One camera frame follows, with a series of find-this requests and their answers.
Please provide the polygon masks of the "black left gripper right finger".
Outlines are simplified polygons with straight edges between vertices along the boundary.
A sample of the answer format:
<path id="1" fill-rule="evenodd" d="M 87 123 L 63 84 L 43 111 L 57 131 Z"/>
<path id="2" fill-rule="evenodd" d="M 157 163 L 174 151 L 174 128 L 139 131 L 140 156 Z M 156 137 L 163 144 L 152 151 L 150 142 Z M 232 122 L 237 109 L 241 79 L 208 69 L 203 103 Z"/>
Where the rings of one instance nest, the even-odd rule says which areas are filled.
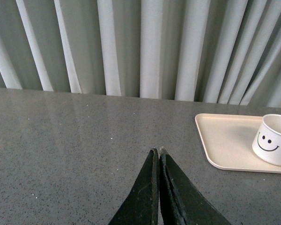
<path id="1" fill-rule="evenodd" d="M 160 151 L 160 203 L 165 225 L 229 225 L 169 153 Z"/>

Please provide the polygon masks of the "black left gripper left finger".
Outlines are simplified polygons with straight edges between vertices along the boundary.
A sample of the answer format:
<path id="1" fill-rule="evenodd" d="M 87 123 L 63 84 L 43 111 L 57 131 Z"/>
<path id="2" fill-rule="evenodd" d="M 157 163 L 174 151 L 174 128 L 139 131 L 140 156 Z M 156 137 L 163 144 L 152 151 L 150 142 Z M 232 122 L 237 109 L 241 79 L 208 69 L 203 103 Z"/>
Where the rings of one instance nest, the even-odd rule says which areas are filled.
<path id="1" fill-rule="evenodd" d="M 151 149 L 134 185 L 110 225 L 156 225 L 159 204 L 159 156 Z"/>

